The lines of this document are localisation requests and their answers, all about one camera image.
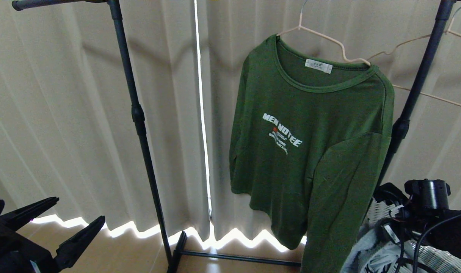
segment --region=light strip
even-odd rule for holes
[[[40,217],[40,218],[35,218],[31,221],[32,223],[35,224],[44,224],[44,223],[58,223],[64,228],[73,228],[75,226],[83,226],[87,227],[89,224],[84,221],[81,217],[70,219],[67,221],[62,221],[62,219],[59,218],[57,215],[49,215],[45,217]],[[105,223],[102,229],[107,229],[108,226]],[[132,230],[136,237],[144,239],[148,238],[150,236],[153,236],[155,234],[160,233],[160,225],[156,225],[152,228],[149,228],[146,231],[138,231],[136,228],[135,222],[129,221],[128,223],[125,223],[124,225],[121,225],[113,230],[108,230],[108,233],[111,237],[115,238],[118,237],[122,234],[124,234],[127,230]],[[223,248],[226,244],[231,242],[232,240],[239,240],[241,244],[245,245],[248,248],[255,248],[257,245],[259,245],[262,241],[267,240],[271,245],[273,245],[276,250],[280,252],[286,252],[288,249],[284,247],[284,245],[280,244],[278,240],[272,236],[267,230],[262,230],[253,240],[249,240],[244,236],[244,234],[238,230],[237,228],[234,228],[231,230],[229,233],[224,235],[222,239],[220,240],[215,240],[215,235],[214,235],[214,230],[213,230],[213,225],[210,224],[210,238],[205,240],[204,242],[200,238],[198,232],[196,231],[195,228],[187,228],[185,230],[185,233],[187,233],[187,236],[193,236],[196,238],[196,240],[199,242],[199,244],[202,246],[202,249],[208,249],[208,248],[213,248],[213,249],[221,249]],[[168,241],[170,245],[174,245],[178,242],[178,238],[180,237],[180,232],[168,237]],[[301,240],[302,244],[306,243],[306,237],[303,237]]]

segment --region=shirt logo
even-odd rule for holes
[[[288,155],[288,149],[286,148],[287,142],[290,142],[292,145],[299,147],[303,141],[297,139],[291,134],[290,130],[286,128],[283,124],[279,123],[279,120],[274,116],[264,113],[262,119],[269,121],[275,126],[268,135],[274,139],[276,145],[283,149],[283,151]]]

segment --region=wire hanger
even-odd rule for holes
[[[294,28],[292,28],[292,29],[283,31],[283,32],[281,32],[281,33],[278,33],[276,36],[281,36],[281,35],[283,35],[283,34],[285,34],[285,33],[289,33],[289,32],[294,31],[294,30],[301,30],[301,29],[304,29],[304,30],[306,30],[306,31],[308,31],[308,32],[311,32],[311,33],[313,33],[313,34],[315,34],[315,35],[320,36],[321,38],[325,38],[325,39],[327,39],[327,40],[329,40],[329,41],[332,41],[332,42],[334,42],[335,44],[339,45],[340,48],[342,48],[342,58],[343,58],[343,60],[344,60],[345,62],[347,62],[347,63],[353,63],[353,62],[361,61],[361,62],[363,62],[364,64],[367,64],[368,66],[370,66],[370,62],[367,61],[367,60],[365,60],[365,59],[362,59],[362,58],[357,58],[357,59],[352,59],[352,60],[347,59],[347,57],[346,57],[346,55],[345,55],[345,46],[344,46],[341,42],[339,42],[338,40],[335,40],[335,39],[331,38],[330,36],[326,36],[325,34],[322,34],[322,33],[319,33],[319,32],[317,32],[317,31],[314,31],[314,30],[311,30],[311,29],[309,29],[309,28],[304,27],[304,26],[301,24],[301,22],[302,22],[302,18],[303,18],[303,8],[305,7],[306,2],[308,2],[308,0],[305,0],[305,3],[303,3],[303,5],[301,6],[301,12],[300,12],[300,14],[299,14],[299,24],[298,24],[298,26],[296,26],[296,27],[294,27]]]
[[[445,33],[445,34],[451,33],[451,34],[453,34],[453,35],[458,36],[458,37],[461,38],[461,33],[457,33],[456,31],[452,31],[452,30],[451,30],[451,26],[453,26],[453,22],[454,22],[454,20],[455,20],[456,13],[458,13],[459,10],[461,10],[461,7],[459,7],[459,8],[455,11],[455,13],[453,14],[453,17],[451,17],[451,20],[449,21],[448,29],[445,30],[444,33]],[[381,54],[391,55],[391,54],[393,54],[393,53],[395,52],[395,50],[397,50],[397,48],[400,47],[401,45],[405,45],[405,44],[407,44],[407,43],[409,43],[409,42],[413,42],[413,41],[420,40],[420,39],[423,39],[423,38],[428,38],[428,37],[430,37],[430,36],[431,36],[431,34],[428,34],[428,35],[420,36],[420,37],[417,37],[417,38],[414,38],[414,39],[411,39],[411,40],[407,40],[407,41],[405,41],[405,42],[402,42],[402,43],[396,45],[395,48],[393,48],[392,51],[390,51],[390,52],[381,51],[381,52],[379,52],[379,53],[376,53],[376,54],[372,55],[371,57],[368,57],[367,60],[370,60],[370,59],[372,59],[372,58],[374,58],[374,57],[376,57],[376,56],[378,56],[378,55],[381,55]]]

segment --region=black device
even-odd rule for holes
[[[424,179],[409,180],[404,184],[404,188],[409,197],[392,183],[381,185],[374,193],[376,202],[402,205],[397,214],[399,217],[390,215],[390,219],[383,222],[383,228],[390,227],[384,229],[386,236],[395,244],[401,244],[399,266],[405,261],[402,258],[404,242],[411,239],[417,240],[413,261],[414,273],[417,272],[417,256],[423,240],[426,245],[448,251],[461,259],[461,210],[449,209],[449,185],[439,179]]]
[[[16,232],[57,201],[59,198],[49,197],[1,215],[5,202],[0,199],[0,273],[57,273],[75,264],[101,230],[104,216],[60,244],[55,258],[50,251]]]

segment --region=clothes rack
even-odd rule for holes
[[[61,3],[67,2],[80,2],[83,0],[18,0],[13,1],[12,6],[17,11],[22,11],[27,8],[34,8],[40,6],[48,6],[48,5],[57,5]],[[130,56],[128,52],[128,45],[126,42],[126,36],[124,33],[124,26],[122,22],[122,14],[121,8],[119,5],[118,0],[86,0],[86,2],[92,3],[101,3],[106,2],[111,10],[111,16],[114,20],[114,28],[116,29],[116,36],[118,39],[119,50],[121,54],[121,59],[123,61],[123,68],[124,73],[126,76],[126,81],[128,85],[129,95],[132,102],[131,107],[131,114],[133,122],[135,123],[136,132],[138,134],[141,150],[144,159],[144,165],[146,167],[147,176],[149,179],[149,184],[151,187],[151,193],[153,195],[153,201],[156,209],[156,215],[158,218],[158,223],[160,224],[161,236],[163,239],[163,247],[166,254],[166,259],[168,261],[168,273],[176,273],[180,259],[182,255],[188,256],[200,256],[200,257],[207,257],[207,258],[217,258],[217,259],[229,259],[229,260],[237,260],[237,261],[247,261],[247,262],[256,262],[256,263],[266,263],[266,264],[276,264],[276,265],[284,265],[284,266],[301,266],[300,263],[291,262],[291,261],[282,261],[276,259],[260,259],[256,257],[248,257],[248,256],[236,256],[236,255],[224,255],[224,254],[212,254],[206,252],[197,252],[197,251],[188,251],[185,250],[185,243],[187,241],[187,235],[184,231],[182,231],[180,238],[177,242],[176,248],[171,254],[170,245],[168,242],[168,235],[166,233],[165,228],[165,220],[163,219],[163,211],[160,202],[160,196],[158,193],[158,188],[156,185],[156,177],[155,172],[153,169],[152,159],[149,152],[149,145],[146,137],[146,127],[144,125],[144,112],[138,100],[138,94],[136,91],[135,79],[132,72]],[[441,39],[441,36],[444,32],[446,27],[446,22],[450,17],[451,10],[453,8],[453,4],[456,0],[441,0],[441,3],[438,7],[438,12],[435,18],[435,24],[432,29],[431,37],[428,42],[428,46],[426,47],[425,53],[423,55],[423,59],[421,61],[421,65],[419,67],[418,73],[416,74],[416,78],[414,80],[414,84],[411,88],[411,93],[408,96],[406,101],[405,107],[402,111],[400,118],[394,124],[393,133],[392,133],[392,141],[390,142],[390,147],[386,155],[386,159],[383,165],[383,169],[381,171],[381,176],[378,180],[377,186],[380,185],[381,180],[384,177],[384,174],[387,171],[390,162],[397,151],[402,139],[405,138],[410,123],[410,117],[414,106],[416,105],[417,99],[420,95],[421,89],[423,84],[426,80],[428,75],[429,69],[432,64],[432,60],[435,56],[435,53],[438,49],[438,45]]]

